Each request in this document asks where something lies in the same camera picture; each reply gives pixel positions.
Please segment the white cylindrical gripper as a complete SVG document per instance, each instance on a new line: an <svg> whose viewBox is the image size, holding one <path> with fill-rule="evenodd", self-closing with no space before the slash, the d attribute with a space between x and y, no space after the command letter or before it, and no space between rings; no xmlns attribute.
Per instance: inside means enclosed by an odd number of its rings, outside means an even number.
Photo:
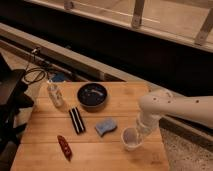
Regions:
<svg viewBox="0 0 213 171"><path fill-rule="evenodd" d="M160 117L158 115L146 115L141 112L136 118L136 131L138 139L144 140L159 126Z"/></svg>

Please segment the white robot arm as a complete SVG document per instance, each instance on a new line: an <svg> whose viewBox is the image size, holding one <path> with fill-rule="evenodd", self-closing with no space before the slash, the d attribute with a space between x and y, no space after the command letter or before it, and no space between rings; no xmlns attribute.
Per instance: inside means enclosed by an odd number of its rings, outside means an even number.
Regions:
<svg viewBox="0 0 213 171"><path fill-rule="evenodd" d="M158 89L142 96L136 130L140 138L149 136L165 115L213 128L213 96L175 97L168 89Z"/></svg>

